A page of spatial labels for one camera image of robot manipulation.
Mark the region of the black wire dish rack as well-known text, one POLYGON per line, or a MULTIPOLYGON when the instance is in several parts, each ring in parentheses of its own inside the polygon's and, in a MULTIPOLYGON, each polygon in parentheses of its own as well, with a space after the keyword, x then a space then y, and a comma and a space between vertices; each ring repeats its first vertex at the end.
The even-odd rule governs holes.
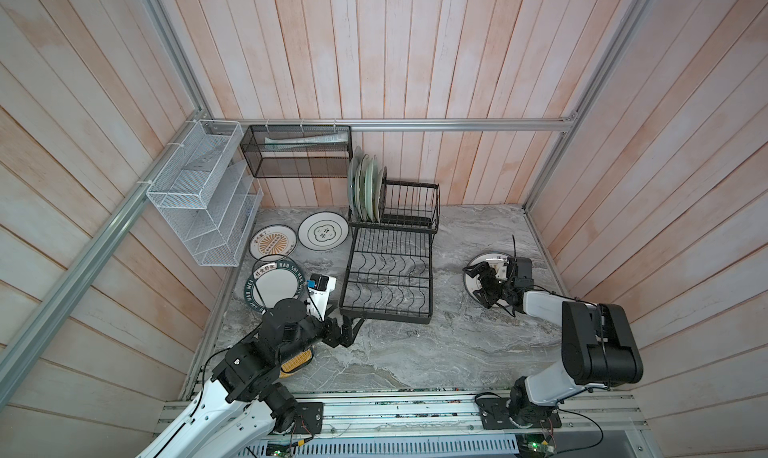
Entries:
POLYGON ((433 243, 440 188, 385 181, 381 222, 351 217, 340 310, 350 318, 427 324, 433 315, 433 243))

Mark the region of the light green flower plate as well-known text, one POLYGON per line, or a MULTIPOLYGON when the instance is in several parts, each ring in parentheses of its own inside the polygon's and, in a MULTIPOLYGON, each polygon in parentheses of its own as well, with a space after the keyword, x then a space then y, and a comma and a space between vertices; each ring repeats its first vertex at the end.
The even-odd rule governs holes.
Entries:
POLYGON ((367 165, 365 168, 364 186, 363 186, 364 188, 363 205, 366 213, 366 220, 368 222, 374 221, 373 195, 374 195, 374 181, 376 178, 376 174, 377 174, 376 157, 368 156, 367 165))

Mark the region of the large teal green plate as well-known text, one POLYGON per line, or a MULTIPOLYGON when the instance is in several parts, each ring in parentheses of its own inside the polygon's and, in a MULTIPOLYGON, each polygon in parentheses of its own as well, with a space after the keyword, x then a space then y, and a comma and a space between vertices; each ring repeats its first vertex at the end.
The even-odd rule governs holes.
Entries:
POLYGON ((348 204, 351 215, 355 221, 360 221, 362 216, 357 206, 356 180, 358 175, 358 167, 363 157, 362 149, 357 146, 352 154, 351 161, 348 167, 347 175, 347 191, 348 191, 348 204))

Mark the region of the black round plate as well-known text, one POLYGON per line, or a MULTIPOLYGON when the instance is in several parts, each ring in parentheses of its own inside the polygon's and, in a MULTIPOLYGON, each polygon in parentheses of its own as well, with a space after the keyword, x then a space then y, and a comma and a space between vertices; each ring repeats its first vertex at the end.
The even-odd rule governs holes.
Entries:
POLYGON ((387 178, 387 167, 384 166, 378 173, 376 177, 376 182, 374 186, 374 196, 373 196, 373 205, 374 205, 374 221, 376 223, 381 222, 381 216, 382 216, 382 209, 384 207, 385 203, 385 181, 387 178))

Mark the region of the cream floral plate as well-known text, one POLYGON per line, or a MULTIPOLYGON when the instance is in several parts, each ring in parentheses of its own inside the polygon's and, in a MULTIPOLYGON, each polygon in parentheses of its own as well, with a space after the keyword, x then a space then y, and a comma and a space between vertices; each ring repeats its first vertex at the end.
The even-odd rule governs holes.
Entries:
POLYGON ((368 214, 365 208, 364 199, 365 199, 365 177, 366 177, 366 170, 367 170, 367 162, 369 159, 368 154, 364 154, 362 159, 360 160, 360 164, 357 169, 357 176, 356 176, 356 207, 357 212, 359 215, 359 220, 361 222, 365 222, 368 219, 368 214))

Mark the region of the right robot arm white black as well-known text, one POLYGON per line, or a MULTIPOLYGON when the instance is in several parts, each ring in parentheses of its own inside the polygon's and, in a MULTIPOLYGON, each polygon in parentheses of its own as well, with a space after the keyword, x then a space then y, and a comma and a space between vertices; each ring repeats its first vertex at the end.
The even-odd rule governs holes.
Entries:
POLYGON ((621 306, 565 297, 536 285, 528 258, 487 253, 462 273, 468 294, 482 307, 500 305, 513 316, 538 318, 561 330, 560 359, 518 379, 510 393, 514 425, 538 425, 570 397, 642 379, 642 359, 621 306))

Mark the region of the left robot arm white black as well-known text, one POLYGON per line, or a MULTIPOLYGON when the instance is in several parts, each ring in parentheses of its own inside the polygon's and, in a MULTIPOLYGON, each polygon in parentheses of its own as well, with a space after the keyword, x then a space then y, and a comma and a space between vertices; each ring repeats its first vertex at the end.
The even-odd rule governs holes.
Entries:
POLYGON ((297 400, 278 382, 282 366, 312 345, 349 347, 362 327, 348 317, 319 320, 297 299, 267 309, 260 325, 229 348, 209 381, 140 457, 233 457, 288 430, 297 400))

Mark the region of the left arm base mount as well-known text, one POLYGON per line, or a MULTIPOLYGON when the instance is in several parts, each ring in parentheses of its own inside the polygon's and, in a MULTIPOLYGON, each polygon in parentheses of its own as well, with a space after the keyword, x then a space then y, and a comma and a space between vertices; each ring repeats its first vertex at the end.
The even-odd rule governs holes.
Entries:
POLYGON ((275 420, 274 431, 292 432, 314 436, 322 430, 324 404, 322 402, 299 402, 281 383, 268 386, 259 400, 270 409, 275 420))

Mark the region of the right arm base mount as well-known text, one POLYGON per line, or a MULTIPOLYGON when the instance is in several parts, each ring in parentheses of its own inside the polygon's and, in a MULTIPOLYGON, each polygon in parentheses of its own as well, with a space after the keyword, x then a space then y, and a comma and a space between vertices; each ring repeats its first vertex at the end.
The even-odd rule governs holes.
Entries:
POLYGON ((528 429, 544 426, 560 428, 562 421, 555 406, 533 404, 525 388, 526 377, 519 378, 508 398, 493 392, 474 396, 485 430, 528 429))

